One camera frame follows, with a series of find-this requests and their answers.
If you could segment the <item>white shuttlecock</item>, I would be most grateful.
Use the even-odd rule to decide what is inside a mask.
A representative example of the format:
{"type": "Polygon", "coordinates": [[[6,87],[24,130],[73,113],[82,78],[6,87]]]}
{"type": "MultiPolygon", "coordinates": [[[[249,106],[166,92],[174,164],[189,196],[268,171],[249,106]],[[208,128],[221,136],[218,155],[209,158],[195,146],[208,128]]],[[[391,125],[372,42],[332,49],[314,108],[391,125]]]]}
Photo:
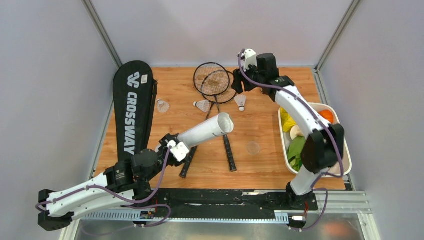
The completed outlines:
{"type": "Polygon", "coordinates": [[[156,103],[157,103],[157,110],[161,114],[166,113],[170,109],[170,104],[162,99],[158,99],[156,103]]]}
{"type": "Polygon", "coordinates": [[[235,102],[236,102],[236,104],[238,106],[239,111],[240,112],[244,112],[245,111],[245,104],[246,104],[247,97],[245,95],[243,95],[243,94],[239,94],[239,95],[236,95],[234,97],[234,100],[235,100],[235,102]]]}
{"type": "Polygon", "coordinates": [[[204,99],[204,100],[201,100],[201,101],[195,101],[193,103],[193,106],[198,108],[202,112],[207,113],[210,109],[211,102],[209,100],[204,99]]]}

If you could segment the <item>white shuttlecock tube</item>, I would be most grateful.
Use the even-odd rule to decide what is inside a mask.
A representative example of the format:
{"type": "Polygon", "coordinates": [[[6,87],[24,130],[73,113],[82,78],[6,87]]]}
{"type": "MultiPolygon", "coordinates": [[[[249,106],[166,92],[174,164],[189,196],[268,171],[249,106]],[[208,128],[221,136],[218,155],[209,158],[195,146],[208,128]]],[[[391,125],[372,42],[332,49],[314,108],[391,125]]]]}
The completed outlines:
{"type": "Polygon", "coordinates": [[[234,130],[234,127],[235,124],[232,117],[226,112],[221,112],[197,126],[180,133],[177,139],[191,149],[214,138],[230,134],[234,130]]]}

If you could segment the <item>clear plastic tube lid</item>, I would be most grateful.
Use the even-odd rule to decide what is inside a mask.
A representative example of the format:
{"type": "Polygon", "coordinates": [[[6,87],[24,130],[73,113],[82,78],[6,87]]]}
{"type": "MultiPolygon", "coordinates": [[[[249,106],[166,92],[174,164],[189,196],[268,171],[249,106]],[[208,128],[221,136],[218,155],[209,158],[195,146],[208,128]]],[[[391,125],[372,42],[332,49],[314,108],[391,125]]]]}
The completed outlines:
{"type": "Polygon", "coordinates": [[[257,155],[261,150],[260,145],[255,141],[250,141],[246,144],[246,151],[250,155],[257,155]]]}

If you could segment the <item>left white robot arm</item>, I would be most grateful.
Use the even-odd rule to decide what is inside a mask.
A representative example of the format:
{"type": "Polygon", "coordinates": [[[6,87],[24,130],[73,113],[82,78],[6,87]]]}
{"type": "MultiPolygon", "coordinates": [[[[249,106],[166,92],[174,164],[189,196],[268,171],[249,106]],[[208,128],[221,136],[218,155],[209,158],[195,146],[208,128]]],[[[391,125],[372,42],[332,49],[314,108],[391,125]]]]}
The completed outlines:
{"type": "Polygon", "coordinates": [[[163,176],[167,166],[185,162],[195,143],[179,135],[167,134],[158,150],[143,149],[119,161],[102,174],[62,191],[39,192],[37,224],[46,231],[68,227],[71,222],[92,212],[108,208],[147,207],[159,190],[150,180],[163,176]]]}

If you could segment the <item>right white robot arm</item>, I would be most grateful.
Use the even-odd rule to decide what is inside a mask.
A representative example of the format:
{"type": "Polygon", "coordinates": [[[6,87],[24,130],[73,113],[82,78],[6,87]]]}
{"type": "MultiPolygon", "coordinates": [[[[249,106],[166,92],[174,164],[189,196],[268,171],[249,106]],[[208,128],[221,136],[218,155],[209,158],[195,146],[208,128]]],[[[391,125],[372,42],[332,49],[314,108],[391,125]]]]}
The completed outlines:
{"type": "Polygon", "coordinates": [[[286,110],[305,137],[300,154],[302,166],[287,184],[282,200],[289,208],[298,209],[319,179],[329,174],[330,168],[339,165],[339,176],[343,177],[345,130],[341,124],[332,124],[321,116],[304,99],[295,83],[288,76],[280,75],[272,53],[257,54],[253,49],[243,48],[237,57],[238,69],[233,71],[232,89],[241,94],[260,87],[263,94],[286,110]]]}

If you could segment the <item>black badminton racket rear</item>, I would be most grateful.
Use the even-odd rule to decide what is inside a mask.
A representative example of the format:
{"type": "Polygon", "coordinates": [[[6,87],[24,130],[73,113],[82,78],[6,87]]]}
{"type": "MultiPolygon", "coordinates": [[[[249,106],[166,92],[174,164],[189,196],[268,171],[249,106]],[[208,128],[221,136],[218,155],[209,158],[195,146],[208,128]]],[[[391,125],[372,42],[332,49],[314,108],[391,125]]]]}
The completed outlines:
{"type": "MultiPolygon", "coordinates": [[[[208,73],[208,75],[195,73],[194,76],[195,87],[198,88],[200,93],[208,102],[206,105],[206,110],[208,111],[205,120],[209,118],[214,105],[217,106],[218,113],[220,113],[219,104],[230,102],[236,95],[235,91],[228,90],[231,85],[231,77],[229,72],[226,70],[216,70],[213,73],[208,73]]],[[[229,164],[229,171],[235,172],[237,167],[228,135],[223,136],[223,142],[229,164]]],[[[186,158],[186,163],[179,174],[180,178],[186,178],[197,148],[198,146],[191,148],[191,151],[186,158]]]]}

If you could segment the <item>black badminton racket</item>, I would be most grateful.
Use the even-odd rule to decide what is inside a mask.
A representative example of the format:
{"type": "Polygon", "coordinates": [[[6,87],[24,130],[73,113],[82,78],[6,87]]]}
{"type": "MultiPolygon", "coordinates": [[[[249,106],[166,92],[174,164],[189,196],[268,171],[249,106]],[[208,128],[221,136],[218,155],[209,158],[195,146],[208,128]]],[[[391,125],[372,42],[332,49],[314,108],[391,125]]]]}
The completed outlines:
{"type": "Polygon", "coordinates": [[[221,105],[229,103],[237,95],[231,87],[233,80],[233,74],[216,62],[199,65],[193,75],[195,89],[219,112],[221,105]]]}
{"type": "MultiPolygon", "coordinates": [[[[208,73],[208,75],[195,73],[194,76],[195,87],[198,88],[200,93],[208,102],[206,105],[206,110],[208,111],[205,120],[209,118],[214,105],[217,106],[218,113],[220,113],[219,104],[230,102],[236,95],[235,91],[228,90],[231,85],[231,77],[229,72],[226,70],[216,70],[213,73],[208,73]]],[[[229,164],[229,171],[235,172],[237,167],[228,135],[223,136],[223,142],[229,164]]],[[[191,151],[186,158],[186,163],[179,174],[180,178],[186,178],[197,148],[198,146],[191,148],[191,151]]]]}

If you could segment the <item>black badminton racket front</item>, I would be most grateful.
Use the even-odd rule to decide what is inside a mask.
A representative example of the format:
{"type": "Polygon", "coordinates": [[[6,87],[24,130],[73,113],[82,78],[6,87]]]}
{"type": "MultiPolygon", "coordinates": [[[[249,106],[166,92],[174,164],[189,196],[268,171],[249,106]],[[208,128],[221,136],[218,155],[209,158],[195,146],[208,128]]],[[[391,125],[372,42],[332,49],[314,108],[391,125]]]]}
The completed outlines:
{"type": "Polygon", "coordinates": [[[233,80],[233,74],[216,62],[199,65],[193,75],[195,89],[219,112],[221,105],[229,103],[237,95],[231,87],[233,80]]]}

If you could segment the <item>yellow napa cabbage toy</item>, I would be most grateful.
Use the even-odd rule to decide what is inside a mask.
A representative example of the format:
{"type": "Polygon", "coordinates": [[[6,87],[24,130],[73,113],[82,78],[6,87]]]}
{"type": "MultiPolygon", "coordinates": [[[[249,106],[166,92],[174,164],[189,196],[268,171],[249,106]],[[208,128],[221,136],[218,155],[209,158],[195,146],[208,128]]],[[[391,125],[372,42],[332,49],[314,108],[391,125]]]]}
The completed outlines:
{"type": "Polygon", "coordinates": [[[297,125],[297,123],[284,108],[281,107],[279,110],[282,130],[283,132],[288,133],[294,126],[297,125]]]}

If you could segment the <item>black Crossway racket bag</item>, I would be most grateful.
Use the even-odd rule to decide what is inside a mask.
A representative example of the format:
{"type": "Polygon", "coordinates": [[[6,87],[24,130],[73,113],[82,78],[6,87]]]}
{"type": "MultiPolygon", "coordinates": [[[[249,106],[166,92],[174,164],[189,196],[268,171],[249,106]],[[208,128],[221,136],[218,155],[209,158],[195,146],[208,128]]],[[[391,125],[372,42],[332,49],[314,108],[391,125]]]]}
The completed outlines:
{"type": "Polygon", "coordinates": [[[119,162],[147,148],[157,96],[152,68],[134,60],[122,65],[113,79],[113,101],[119,162]]]}

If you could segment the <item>white plastic basin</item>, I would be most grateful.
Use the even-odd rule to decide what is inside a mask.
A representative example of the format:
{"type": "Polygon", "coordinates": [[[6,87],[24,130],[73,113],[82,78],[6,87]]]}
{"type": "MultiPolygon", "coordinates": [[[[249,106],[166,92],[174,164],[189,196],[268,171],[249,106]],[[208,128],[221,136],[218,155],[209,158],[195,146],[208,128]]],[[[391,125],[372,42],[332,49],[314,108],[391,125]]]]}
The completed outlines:
{"type": "MultiPolygon", "coordinates": [[[[320,111],[323,111],[323,110],[330,110],[334,115],[334,124],[340,123],[339,118],[338,118],[335,110],[333,108],[331,108],[329,105],[311,102],[310,106],[315,111],[317,111],[318,113],[320,111]]],[[[282,149],[283,149],[283,156],[284,156],[285,165],[286,165],[287,169],[292,174],[297,175],[298,171],[295,171],[292,167],[290,167],[289,160],[288,160],[288,149],[289,149],[289,146],[290,146],[290,144],[293,140],[291,140],[291,138],[290,138],[290,132],[283,132],[281,118],[279,119],[279,129],[280,129],[280,137],[281,137],[281,142],[282,142],[282,149]]],[[[344,169],[343,175],[349,174],[351,169],[352,169],[352,160],[351,160],[349,148],[348,148],[348,145],[347,145],[347,142],[346,142],[345,139],[344,139],[344,144],[343,144],[342,163],[343,163],[343,169],[344,169]]]]}

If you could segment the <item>beige mushroom toy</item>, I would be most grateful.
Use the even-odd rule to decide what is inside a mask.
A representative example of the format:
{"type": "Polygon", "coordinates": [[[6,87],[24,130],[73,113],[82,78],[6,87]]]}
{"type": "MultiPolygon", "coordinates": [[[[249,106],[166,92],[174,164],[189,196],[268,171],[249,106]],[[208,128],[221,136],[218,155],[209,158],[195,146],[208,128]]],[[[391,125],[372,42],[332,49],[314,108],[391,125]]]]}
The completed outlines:
{"type": "Polygon", "coordinates": [[[297,137],[304,137],[304,134],[298,125],[293,126],[289,134],[290,134],[291,140],[294,140],[297,137]]]}

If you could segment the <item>green leaf vegetable toy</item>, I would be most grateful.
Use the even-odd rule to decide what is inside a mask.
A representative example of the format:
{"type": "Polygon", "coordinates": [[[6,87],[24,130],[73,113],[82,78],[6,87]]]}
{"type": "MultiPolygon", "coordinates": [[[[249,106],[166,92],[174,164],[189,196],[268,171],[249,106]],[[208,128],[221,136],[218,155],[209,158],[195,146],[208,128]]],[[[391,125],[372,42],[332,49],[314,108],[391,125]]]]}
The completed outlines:
{"type": "Polygon", "coordinates": [[[301,153],[306,143],[306,139],[303,136],[297,136],[289,145],[287,150],[287,158],[289,166],[295,171],[299,171],[303,165],[301,153]]]}

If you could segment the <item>small orange pumpkin toy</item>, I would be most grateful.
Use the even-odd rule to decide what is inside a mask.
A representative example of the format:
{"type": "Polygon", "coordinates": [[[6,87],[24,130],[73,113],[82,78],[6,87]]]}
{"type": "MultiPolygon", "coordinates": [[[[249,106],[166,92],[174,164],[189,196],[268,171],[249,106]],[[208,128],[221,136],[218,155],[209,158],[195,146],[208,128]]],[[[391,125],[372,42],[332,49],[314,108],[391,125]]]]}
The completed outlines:
{"type": "Polygon", "coordinates": [[[319,114],[324,119],[329,121],[331,124],[333,124],[335,122],[335,116],[333,115],[333,113],[330,110],[328,110],[328,109],[322,110],[322,111],[319,112],[319,114]]]}

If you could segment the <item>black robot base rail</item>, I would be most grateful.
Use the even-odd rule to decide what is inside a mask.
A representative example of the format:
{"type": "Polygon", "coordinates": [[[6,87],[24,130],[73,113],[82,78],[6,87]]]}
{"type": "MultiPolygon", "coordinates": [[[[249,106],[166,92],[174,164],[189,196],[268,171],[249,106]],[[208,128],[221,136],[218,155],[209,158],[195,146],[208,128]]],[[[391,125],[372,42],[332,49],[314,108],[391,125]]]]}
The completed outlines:
{"type": "Polygon", "coordinates": [[[161,188],[146,203],[158,218],[184,220],[262,221],[291,220],[282,218],[289,212],[305,216],[318,210],[314,193],[294,196],[286,191],[255,191],[235,189],[179,189],[161,188]]]}

